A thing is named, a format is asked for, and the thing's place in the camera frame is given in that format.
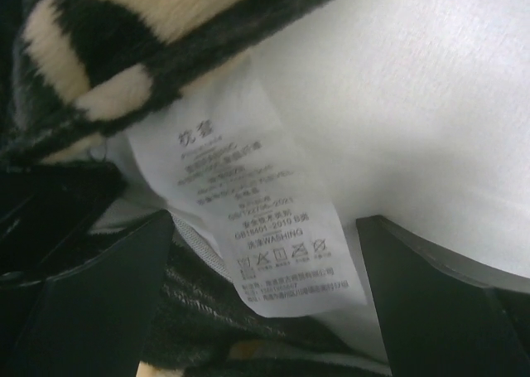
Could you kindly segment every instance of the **pillowcase tag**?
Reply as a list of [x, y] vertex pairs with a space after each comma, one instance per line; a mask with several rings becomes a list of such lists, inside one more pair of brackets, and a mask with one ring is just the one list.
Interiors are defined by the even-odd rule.
[[127, 135], [152, 189], [205, 222], [257, 314], [366, 303], [335, 208], [249, 60]]

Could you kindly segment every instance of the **white fabric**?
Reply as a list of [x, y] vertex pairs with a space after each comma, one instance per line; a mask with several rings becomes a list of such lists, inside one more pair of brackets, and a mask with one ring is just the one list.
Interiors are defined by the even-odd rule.
[[[382, 214], [530, 277], [529, 6], [337, 0], [255, 49], [344, 226]], [[319, 318], [384, 359], [373, 304]]]

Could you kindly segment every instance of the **label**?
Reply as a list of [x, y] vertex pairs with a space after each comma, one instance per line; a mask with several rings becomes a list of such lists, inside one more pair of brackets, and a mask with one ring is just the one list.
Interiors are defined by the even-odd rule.
[[335, 208], [249, 61], [128, 136], [152, 189], [211, 230], [257, 314], [366, 302]]

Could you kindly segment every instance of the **chinese character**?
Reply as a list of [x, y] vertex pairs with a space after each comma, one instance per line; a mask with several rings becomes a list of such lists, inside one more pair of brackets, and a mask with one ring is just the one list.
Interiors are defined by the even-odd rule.
[[199, 132], [202, 138], [209, 136], [214, 131], [212, 129], [212, 122], [210, 120], [200, 122], [197, 126], [197, 131]]
[[182, 134], [179, 134], [179, 141], [183, 147], [187, 147], [195, 142], [195, 137], [190, 130], [185, 130]]

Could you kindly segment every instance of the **black plush fabric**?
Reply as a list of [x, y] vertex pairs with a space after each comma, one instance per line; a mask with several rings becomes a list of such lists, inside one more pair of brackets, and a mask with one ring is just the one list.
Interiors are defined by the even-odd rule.
[[[142, 15], [142, 0], [0, 0], [0, 167], [59, 162], [97, 144], [329, 1], [235, 0], [168, 40]], [[188, 377], [371, 375], [296, 360], [227, 362], [229, 349], [248, 340], [349, 352], [310, 318], [257, 316], [193, 253], [174, 247], [142, 360]]]

